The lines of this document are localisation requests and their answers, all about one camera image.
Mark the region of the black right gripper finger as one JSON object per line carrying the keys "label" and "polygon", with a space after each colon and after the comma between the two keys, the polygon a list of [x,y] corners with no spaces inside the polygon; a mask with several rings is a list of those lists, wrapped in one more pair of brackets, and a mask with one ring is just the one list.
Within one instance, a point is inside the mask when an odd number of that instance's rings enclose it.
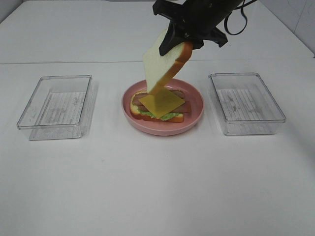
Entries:
{"label": "black right gripper finger", "polygon": [[170,23],[159,47],[159,54],[161,56],[166,55],[171,49],[184,41],[185,39],[181,28],[179,28],[176,23]]}
{"label": "black right gripper finger", "polygon": [[204,46],[203,40],[191,41],[193,49],[200,49]]}

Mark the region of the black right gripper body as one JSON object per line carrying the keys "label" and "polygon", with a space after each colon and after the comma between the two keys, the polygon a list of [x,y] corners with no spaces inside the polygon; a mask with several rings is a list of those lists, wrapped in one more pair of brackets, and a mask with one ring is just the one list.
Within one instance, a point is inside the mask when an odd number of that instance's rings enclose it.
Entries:
{"label": "black right gripper body", "polygon": [[187,0],[182,4],[157,0],[153,13],[176,23],[183,31],[185,41],[209,40],[220,47],[227,42],[217,25],[228,15],[226,0]]}

